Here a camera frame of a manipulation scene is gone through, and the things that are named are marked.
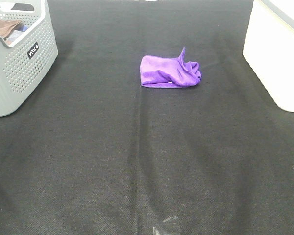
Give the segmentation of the purple microfiber towel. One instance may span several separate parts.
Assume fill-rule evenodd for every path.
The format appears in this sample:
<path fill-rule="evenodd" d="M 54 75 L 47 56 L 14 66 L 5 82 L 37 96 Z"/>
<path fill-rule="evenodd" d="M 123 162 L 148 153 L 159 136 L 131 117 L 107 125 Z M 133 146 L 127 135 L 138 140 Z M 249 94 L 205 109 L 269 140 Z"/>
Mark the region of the purple microfiber towel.
<path fill-rule="evenodd" d="M 141 86 L 147 88 L 189 88 L 201 82 L 199 62 L 185 62 L 186 50 L 175 58 L 145 55 L 140 63 Z"/>

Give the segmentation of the clear tape strip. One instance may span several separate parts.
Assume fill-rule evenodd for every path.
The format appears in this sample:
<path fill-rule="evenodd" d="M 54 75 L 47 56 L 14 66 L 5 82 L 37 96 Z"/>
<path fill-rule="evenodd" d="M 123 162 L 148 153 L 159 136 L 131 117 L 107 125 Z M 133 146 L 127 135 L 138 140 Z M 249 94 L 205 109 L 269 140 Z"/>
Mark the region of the clear tape strip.
<path fill-rule="evenodd" d="M 179 218 L 168 217 L 161 224 L 153 227 L 153 235 L 180 235 Z"/>

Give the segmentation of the grey perforated plastic basket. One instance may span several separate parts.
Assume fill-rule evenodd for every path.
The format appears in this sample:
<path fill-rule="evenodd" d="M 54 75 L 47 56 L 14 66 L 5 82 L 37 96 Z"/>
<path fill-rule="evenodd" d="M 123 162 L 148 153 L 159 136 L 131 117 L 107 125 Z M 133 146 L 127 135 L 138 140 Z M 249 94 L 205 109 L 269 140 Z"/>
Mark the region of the grey perforated plastic basket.
<path fill-rule="evenodd" d="M 46 0 L 15 0 L 29 10 L 4 10 L 0 20 L 19 20 L 27 30 L 11 44 L 0 37 L 0 117 L 16 111 L 54 63 L 58 49 Z"/>

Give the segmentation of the cream woven storage basket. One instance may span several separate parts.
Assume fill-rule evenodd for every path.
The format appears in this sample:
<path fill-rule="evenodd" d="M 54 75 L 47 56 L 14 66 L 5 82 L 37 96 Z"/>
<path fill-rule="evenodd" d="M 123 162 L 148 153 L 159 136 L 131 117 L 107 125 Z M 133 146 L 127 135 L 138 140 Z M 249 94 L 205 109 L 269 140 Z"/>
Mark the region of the cream woven storage basket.
<path fill-rule="evenodd" d="M 243 56 L 276 105 L 294 112 L 294 0 L 255 0 Z"/>

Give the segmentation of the blue cloth in basket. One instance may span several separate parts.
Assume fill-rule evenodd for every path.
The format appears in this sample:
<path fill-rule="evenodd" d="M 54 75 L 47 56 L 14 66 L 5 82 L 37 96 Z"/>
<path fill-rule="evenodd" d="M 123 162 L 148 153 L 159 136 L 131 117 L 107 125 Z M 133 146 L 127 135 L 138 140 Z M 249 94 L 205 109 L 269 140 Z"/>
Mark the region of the blue cloth in basket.
<path fill-rule="evenodd" d="M 10 44 L 16 39 L 18 39 L 20 36 L 22 36 L 23 33 L 25 33 L 27 30 L 28 30 L 27 26 L 21 26 L 13 30 L 5 40 L 7 41 L 8 44 Z"/>

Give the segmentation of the brown folded towel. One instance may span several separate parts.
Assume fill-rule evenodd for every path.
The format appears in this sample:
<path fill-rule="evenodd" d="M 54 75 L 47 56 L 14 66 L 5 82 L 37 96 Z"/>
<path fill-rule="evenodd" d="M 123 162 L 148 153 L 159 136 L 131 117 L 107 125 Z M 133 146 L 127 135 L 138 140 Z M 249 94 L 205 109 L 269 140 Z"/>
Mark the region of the brown folded towel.
<path fill-rule="evenodd" d="M 21 22 L 19 20 L 0 20 L 0 38 L 3 39 L 3 41 L 7 44 L 7 41 L 5 40 L 9 34 L 17 29 L 21 27 Z"/>

